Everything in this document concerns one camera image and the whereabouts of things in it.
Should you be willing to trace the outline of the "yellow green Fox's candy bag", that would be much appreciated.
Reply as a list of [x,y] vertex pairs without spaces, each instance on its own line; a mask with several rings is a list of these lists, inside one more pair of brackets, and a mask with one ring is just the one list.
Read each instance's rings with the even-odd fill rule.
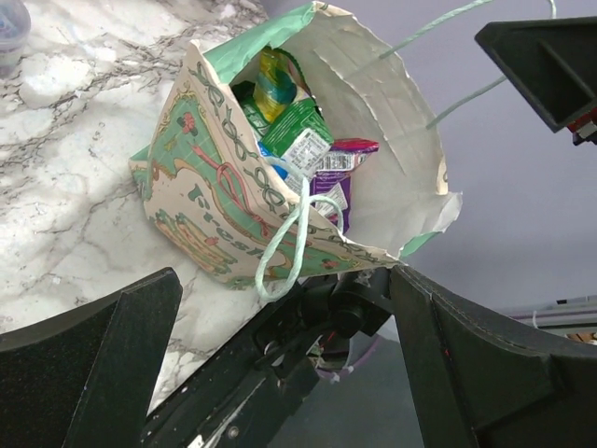
[[268,123],[285,109],[311,95],[298,61],[283,49],[264,48],[259,53],[253,98]]

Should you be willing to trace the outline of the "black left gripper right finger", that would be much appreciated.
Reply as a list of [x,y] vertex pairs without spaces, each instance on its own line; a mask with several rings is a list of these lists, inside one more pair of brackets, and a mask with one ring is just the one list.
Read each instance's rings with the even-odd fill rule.
[[409,266],[390,274],[427,447],[593,447],[596,348],[464,299]]

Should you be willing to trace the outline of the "small green snack packet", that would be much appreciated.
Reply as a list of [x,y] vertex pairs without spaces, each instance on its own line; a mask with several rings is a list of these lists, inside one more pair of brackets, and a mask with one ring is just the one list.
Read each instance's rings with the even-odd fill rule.
[[232,88],[257,141],[268,154],[283,159],[311,179],[331,149],[333,137],[309,93],[296,86],[295,98],[269,122],[254,98],[255,83],[244,81]]

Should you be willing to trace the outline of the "printed paper bag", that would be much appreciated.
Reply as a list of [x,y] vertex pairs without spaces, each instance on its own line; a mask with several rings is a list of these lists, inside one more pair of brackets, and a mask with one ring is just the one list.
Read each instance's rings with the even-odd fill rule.
[[[297,61],[333,137],[375,141],[338,204],[292,191],[259,153],[232,88],[259,53]],[[395,265],[461,212],[433,113],[392,47],[349,11],[311,2],[213,49],[190,42],[150,145],[130,167],[146,215],[215,280],[268,301],[300,277]]]

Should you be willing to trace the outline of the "purple snack packet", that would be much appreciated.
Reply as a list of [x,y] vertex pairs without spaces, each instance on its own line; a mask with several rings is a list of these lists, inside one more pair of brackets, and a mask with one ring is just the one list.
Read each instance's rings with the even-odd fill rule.
[[334,200],[341,210],[342,231],[350,227],[351,175],[372,154],[379,144],[362,138],[336,140],[320,161],[310,184],[311,195],[324,195]]

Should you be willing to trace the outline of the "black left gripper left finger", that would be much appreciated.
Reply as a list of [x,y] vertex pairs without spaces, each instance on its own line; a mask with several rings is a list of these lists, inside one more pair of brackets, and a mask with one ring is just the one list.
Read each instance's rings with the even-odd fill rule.
[[2,334],[2,446],[140,446],[182,292],[165,268]]

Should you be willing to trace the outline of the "blue snack packet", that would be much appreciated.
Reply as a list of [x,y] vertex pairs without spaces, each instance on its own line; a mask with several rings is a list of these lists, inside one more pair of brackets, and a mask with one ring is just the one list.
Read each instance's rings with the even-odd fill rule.
[[257,143],[259,153],[265,158],[266,163],[271,166],[277,175],[286,183],[286,185],[295,193],[301,194],[303,184],[306,182],[303,173],[292,163],[274,155],[261,142]]

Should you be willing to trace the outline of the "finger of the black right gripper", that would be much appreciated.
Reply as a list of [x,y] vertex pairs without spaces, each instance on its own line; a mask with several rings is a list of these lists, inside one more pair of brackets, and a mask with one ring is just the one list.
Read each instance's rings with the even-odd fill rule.
[[475,41],[553,131],[596,133],[596,18],[493,21]]
[[390,314],[388,273],[296,283],[148,416],[142,446],[266,446],[319,381],[308,358],[319,338],[372,336]]

